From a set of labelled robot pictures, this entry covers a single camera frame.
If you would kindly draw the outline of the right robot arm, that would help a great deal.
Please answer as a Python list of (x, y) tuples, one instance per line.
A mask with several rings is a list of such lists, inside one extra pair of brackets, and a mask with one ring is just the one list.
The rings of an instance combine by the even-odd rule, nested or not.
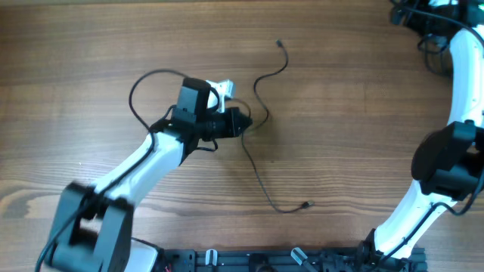
[(444, 212), (464, 215), (483, 190), (483, 3), (394, 1), (390, 18), (417, 32), (426, 57), (448, 51), (452, 100), (447, 126), (415, 151), (413, 181), (390, 217), (361, 243), (356, 267), (401, 270)]

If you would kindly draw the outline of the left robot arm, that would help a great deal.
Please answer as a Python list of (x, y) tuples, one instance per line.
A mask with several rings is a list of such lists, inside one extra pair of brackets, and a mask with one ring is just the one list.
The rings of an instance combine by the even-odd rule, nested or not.
[(252, 120), (237, 107), (234, 83), (185, 78), (178, 101), (148, 129), (143, 144), (113, 171), (60, 195), (48, 242), (36, 268), (60, 271), (168, 271), (163, 249), (132, 235), (134, 211), (200, 141), (236, 138)]

